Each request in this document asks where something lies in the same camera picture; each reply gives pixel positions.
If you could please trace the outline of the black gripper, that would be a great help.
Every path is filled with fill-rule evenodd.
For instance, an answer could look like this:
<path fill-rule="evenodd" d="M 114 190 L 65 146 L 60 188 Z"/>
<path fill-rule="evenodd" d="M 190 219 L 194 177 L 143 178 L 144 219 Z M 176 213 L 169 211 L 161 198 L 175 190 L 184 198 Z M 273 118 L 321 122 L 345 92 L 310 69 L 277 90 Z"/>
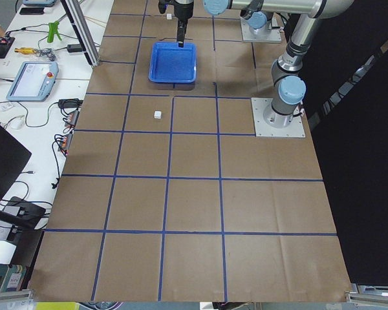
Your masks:
<path fill-rule="evenodd" d="M 184 47 L 187 21 L 193 16 L 193 0 L 174 0 L 174 15 L 178 19 L 177 43 L 179 48 Z"/>

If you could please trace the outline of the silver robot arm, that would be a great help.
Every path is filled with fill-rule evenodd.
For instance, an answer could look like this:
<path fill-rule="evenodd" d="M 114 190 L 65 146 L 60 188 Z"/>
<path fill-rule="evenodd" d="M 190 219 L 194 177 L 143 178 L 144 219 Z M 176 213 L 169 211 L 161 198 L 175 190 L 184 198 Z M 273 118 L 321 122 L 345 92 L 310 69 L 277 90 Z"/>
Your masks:
<path fill-rule="evenodd" d="M 274 14 L 272 12 L 253 12 L 251 15 L 244 13 L 241 19 L 249 26 L 250 32 L 253 34 L 260 34 L 272 29 L 272 19 Z"/>
<path fill-rule="evenodd" d="M 285 52 L 272 65 L 276 95 L 263 112 L 268 125 L 282 129 L 291 124 L 294 111 L 305 96 L 307 88 L 298 74 L 321 21 L 342 14 L 351 4 L 352 1 L 204 1 L 203 7 L 213 16 L 239 10 L 240 17 L 254 29 L 265 26 L 271 13 L 300 15 Z"/>

